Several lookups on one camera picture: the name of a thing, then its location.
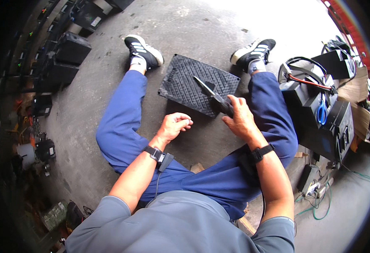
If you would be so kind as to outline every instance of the blue scissors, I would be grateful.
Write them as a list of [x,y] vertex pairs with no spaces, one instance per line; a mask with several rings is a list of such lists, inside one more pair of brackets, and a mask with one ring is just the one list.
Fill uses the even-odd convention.
[[321,93],[321,102],[319,104],[319,107],[317,109],[317,121],[324,125],[327,121],[327,107],[325,105],[325,95],[324,93]]

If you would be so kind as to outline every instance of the textured rubber mat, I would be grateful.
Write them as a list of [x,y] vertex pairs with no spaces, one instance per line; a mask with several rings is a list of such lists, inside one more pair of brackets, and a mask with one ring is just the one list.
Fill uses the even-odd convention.
[[212,83],[214,87],[210,88],[223,98],[235,93],[240,79],[223,70],[182,55],[175,54],[172,58],[158,94],[216,118],[219,111],[212,109],[210,98],[202,93],[202,89],[193,76],[198,77],[205,84]]

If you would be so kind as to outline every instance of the white sneaker sole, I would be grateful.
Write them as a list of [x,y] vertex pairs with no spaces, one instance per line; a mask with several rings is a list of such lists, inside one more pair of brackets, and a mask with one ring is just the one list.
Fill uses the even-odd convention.
[[258,45],[259,43],[261,43],[262,40],[260,40],[259,38],[256,39],[253,43],[252,43],[252,46],[250,48],[241,48],[241,49],[238,49],[236,52],[233,53],[233,55],[231,56],[231,63],[233,65],[237,65],[237,62],[238,60],[244,55],[244,54],[247,54],[247,53],[250,53],[252,52]]
[[161,66],[162,64],[164,64],[164,57],[162,57],[162,54],[160,53],[160,51],[158,51],[155,48],[146,48],[146,41],[142,37],[135,35],[135,34],[129,34],[126,37],[133,37],[133,38],[138,39],[138,41],[140,41],[140,44],[143,46],[143,48],[147,50],[148,52],[150,52],[155,57],[155,59],[157,60],[158,66]]

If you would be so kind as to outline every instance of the black sneaker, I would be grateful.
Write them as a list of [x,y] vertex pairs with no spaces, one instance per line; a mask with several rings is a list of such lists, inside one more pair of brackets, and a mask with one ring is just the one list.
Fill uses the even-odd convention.
[[142,37],[134,34],[127,35],[125,44],[130,50],[130,57],[140,56],[146,60],[147,69],[152,69],[164,64],[162,54],[157,49],[146,44]]
[[240,66],[245,72],[247,72],[248,64],[252,60],[263,59],[265,64],[267,64],[269,51],[271,51],[275,45],[276,41],[273,39],[266,39],[263,41],[257,39],[248,46],[235,51],[231,55],[230,61],[233,65]]

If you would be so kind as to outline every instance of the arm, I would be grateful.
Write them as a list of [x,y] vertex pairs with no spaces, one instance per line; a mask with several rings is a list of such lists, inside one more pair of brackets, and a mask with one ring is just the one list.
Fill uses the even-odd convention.
[[[166,145],[175,139],[181,131],[190,129],[193,121],[183,113],[166,115],[157,135],[148,144],[164,151]],[[157,161],[143,151],[120,175],[109,195],[123,200],[133,212],[141,195],[151,182]]]
[[[255,124],[244,98],[229,95],[234,107],[234,118],[223,117],[223,121],[230,130],[243,139],[250,150],[268,145],[265,137]],[[278,156],[274,151],[263,156],[262,161],[256,164],[262,194],[265,197],[265,215],[261,222],[276,216],[285,216],[293,220],[294,199],[292,186]]]

